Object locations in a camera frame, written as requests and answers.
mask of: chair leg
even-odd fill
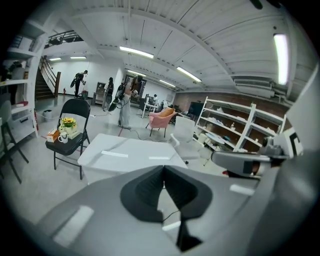
[[[53,152],[53,167],[56,170],[56,152]]]
[[[10,157],[9,155],[9,151],[8,151],[8,148],[7,148],[7,144],[6,144],[6,141],[5,141],[5,127],[4,125],[1,126],[1,135],[2,135],[2,141],[3,141],[3,151],[4,151],[4,155],[5,157],[8,159],[9,161],[9,164],[13,170],[13,173],[16,177],[16,179],[18,180],[18,182],[21,184],[21,179],[16,171],[16,168],[14,166],[14,163],[12,161],[12,158]]]
[[[10,130],[10,127],[9,127],[8,123],[6,122],[6,123],[4,124],[4,126],[6,127],[6,129],[7,129],[7,131],[8,131],[8,134],[9,134],[9,136],[10,136],[10,138],[11,138],[14,146],[17,148],[17,150],[19,151],[19,153],[20,153],[20,155],[22,156],[22,158],[23,158],[23,159],[27,162],[27,164],[28,164],[29,161],[28,161],[28,159],[26,158],[26,156],[22,153],[20,147],[17,145],[16,140],[15,140],[15,138],[13,137],[13,135],[12,135],[12,133],[11,133],[11,130]]]
[[[81,148],[80,148],[80,156],[82,155],[82,149],[84,147],[84,143],[82,142]],[[82,180],[82,166],[80,165],[80,180]]]
[[[85,131],[85,134],[86,134],[86,139],[87,139],[88,143],[90,144],[90,140],[89,140],[89,136],[88,136],[87,131]]]
[[[8,158],[8,160],[9,160],[9,164],[11,165],[11,168],[12,168],[12,170],[13,170],[13,173],[14,173],[16,179],[17,179],[18,182],[21,184],[21,179],[20,179],[20,177],[19,177],[19,175],[18,175],[18,173],[17,173],[17,171],[16,171],[16,168],[15,168],[15,166],[14,166],[14,163],[12,162],[12,160],[10,159],[10,157]]]

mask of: stair railing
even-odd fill
[[[59,92],[61,72],[58,72],[56,75],[54,74],[50,64],[47,61],[46,56],[40,58],[39,69],[46,84],[50,88],[51,92],[54,94],[54,97],[57,98]]]

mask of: pink armchair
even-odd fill
[[[145,127],[145,128],[147,128],[148,125],[151,126],[151,131],[150,131],[149,136],[151,136],[153,128],[159,128],[159,130],[160,130],[160,128],[164,128],[164,137],[166,137],[167,126],[168,126],[171,118],[174,115],[176,115],[177,112],[173,112],[171,115],[168,115],[166,117],[160,117],[159,114],[160,114],[160,112],[159,113],[150,112],[150,114],[149,114],[149,123]]]

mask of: black folding chair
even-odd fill
[[[77,98],[69,99],[62,107],[59,121],[58,121],[58,125],[57,125],[57,129],[60,126],[60,120],[61,120],[62,114],[74,114],[74,115],[84,117],[85,124],[84,124],[84,128],[83,128],[83,133],[79,133],[79,135],[73,139],[68,139],[67,143],[62,143],[62,142],[56,140],[55,142],[46,141],[45,145],[46,145],[47,149],[52,150],[54,152],[53,153],[53,164],[54,164],[55,170],[56,170],[56,159],[59,159],[63,162],[66,162],[66,163],[74,165],[74,166],[78,166],[78,167],[80,167],[80,180],[82,180],[82,167],[81,167],[81,165],[77,165],[72,162],[68,162],[66,160],[63,160],[59,157],[56,157],[56,153],[61,154],[63,156],[70,156],[73,152],[76,151],[76,149],[78,147],[81,147],[80,148],[80,156],[81,156],[83,147],[86,148],[86,146],[84,146],[85,140],[87,140],[88,143],[90,144],[87,129],[86,129],[88,118],[90,115],[90,105],[88,104],[88,102],[86,102],[85,100],[82,100],[82,99],[77,99]]]

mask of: chair seat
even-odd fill
[[[182,160],[193,160],[200,158],[199,152],[191,143],[180,142],[180,145],[176,146],[174,149]]]
[[[83,139],[83,133],[79,133],[77,137],[74,137],[73,139],[68,138],[67,143],[62,143],[58,139],[55,142],[45,142],[45,146],[47,149],[52,150],[58,154],[69,156],[73,152],[76,151],[76,149],[80,146],[80,142]]]

